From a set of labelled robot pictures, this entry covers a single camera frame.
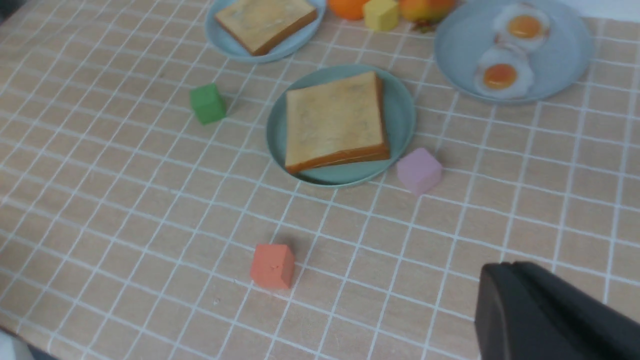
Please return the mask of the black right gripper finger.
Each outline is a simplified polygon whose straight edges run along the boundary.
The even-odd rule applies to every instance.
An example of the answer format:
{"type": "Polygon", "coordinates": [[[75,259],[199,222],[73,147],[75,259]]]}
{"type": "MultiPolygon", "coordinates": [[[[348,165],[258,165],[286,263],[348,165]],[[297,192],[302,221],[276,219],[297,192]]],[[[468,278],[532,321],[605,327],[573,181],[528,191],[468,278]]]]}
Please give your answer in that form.
{"type": "Polygon", "coordinates": [[[487,263],[474,319],[483,360],[637,360],[640,326],[534,262],[487,263]]]}

